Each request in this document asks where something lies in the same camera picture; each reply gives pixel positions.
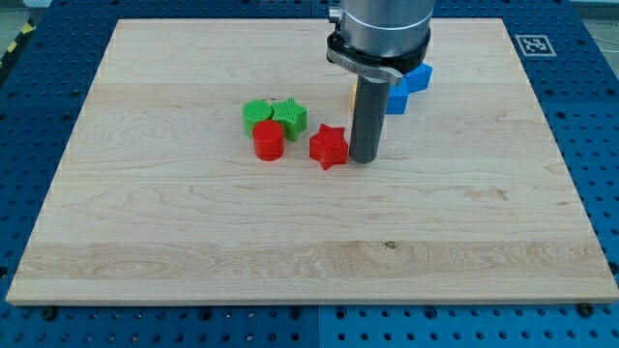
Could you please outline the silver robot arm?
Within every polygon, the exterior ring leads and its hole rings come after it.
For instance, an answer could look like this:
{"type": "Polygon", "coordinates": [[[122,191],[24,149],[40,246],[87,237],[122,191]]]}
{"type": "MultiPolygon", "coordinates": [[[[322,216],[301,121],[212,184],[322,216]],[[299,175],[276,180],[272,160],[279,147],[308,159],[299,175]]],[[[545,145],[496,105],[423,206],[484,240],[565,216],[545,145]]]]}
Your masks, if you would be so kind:
{"type": "Polygon", "coordinates": [[[341,0],[329,9],[335,30],[329,62],[373,83],[399,85],[423,63],[433,0],[341,0]]]}

